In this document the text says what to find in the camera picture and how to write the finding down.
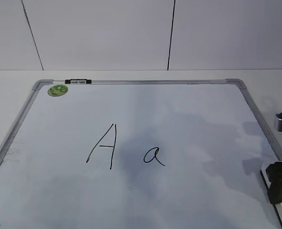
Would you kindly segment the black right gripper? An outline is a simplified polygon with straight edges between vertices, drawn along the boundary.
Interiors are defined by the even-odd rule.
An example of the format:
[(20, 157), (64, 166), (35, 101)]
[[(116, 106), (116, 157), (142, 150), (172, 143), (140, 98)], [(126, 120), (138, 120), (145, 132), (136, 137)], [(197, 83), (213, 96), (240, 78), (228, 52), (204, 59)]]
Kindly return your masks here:
[(270, 164), (266, 168), (266, 174), (271, 183), (267, 192), (270, 203), (282, 203), (282, 162)]

